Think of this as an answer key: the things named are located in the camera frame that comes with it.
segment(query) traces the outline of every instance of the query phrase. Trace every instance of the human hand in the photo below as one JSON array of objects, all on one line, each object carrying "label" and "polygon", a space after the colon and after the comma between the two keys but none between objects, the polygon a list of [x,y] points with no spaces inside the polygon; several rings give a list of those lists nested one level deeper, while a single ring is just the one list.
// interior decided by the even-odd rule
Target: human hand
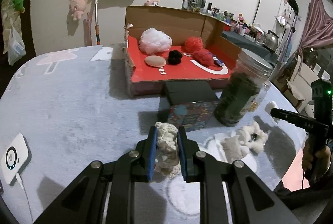
[{"label": "human hand", "polygon": [[[331,165],[331,150],[329,147],[325,146],[321,150],[315,153],[315,157],[320,159],[321,166],[318,170],[318,176],[324,176],[325,173],[328,171]],[[303,160],[302,160],[302,169],[304,171],[312,170],[312,162],[313,162],[313,155],[310,153],[310,145],[308,140],[305,142],[305,146],[303,149]]]}]

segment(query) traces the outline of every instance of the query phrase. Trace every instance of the black mesh loofah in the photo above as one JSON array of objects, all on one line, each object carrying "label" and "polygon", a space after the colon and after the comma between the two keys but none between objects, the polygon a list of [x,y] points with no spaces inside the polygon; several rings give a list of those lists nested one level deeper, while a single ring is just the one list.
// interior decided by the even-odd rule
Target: black mesh loofah
[{"label": "black mesh loofah", "polygon": [[183,54],[181,54],[181,52],[179,52],[178,50],[170,51],[168,56],[168,63],[170,65],[180,64],[182,56]]}]

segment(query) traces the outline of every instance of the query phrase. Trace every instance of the white power bank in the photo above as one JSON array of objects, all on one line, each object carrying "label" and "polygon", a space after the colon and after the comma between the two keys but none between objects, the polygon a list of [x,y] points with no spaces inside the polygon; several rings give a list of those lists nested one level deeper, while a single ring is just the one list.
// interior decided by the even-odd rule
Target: white power bank
[{"label": "white power bank", "polygon": [[19,172],[23,164],[28,160],[29,150],[20,133],[5,150],[0,165],[7,184],[11,184],[16,173]]}]

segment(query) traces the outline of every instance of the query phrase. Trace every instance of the metal jar lid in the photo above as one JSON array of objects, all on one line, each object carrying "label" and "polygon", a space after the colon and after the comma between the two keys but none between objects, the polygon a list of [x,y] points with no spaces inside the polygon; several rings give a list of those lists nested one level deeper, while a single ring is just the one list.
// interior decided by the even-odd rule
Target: metal jar lid
[{"label": "metal jar lid", "polygon": [[238,58],[250,67],[260,70],[264,75],[270,75],[273,71],[272,65],[265,61],[262,57],[245,48],[243,48],[239,53]]}]

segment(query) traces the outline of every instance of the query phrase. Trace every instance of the red mesh loofah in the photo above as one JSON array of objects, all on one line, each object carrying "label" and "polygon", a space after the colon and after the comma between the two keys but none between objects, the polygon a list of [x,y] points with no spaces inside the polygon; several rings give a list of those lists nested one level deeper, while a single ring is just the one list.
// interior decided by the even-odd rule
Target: red mesh loofah
[{"label": "red mesh loofah", "polygon": [[215,66],[213,56],[209,54],[207,49],[194,52],[192,58],[204,66]]},{"label": "red mesh loofah", "polygon": [[189,37],[185,41],[184,48],[186,52],[188,53],[193,53],[195,51],[199,51],[204,47],[204,43],[201,40],[201,38],[196,38],[196,37]]}]

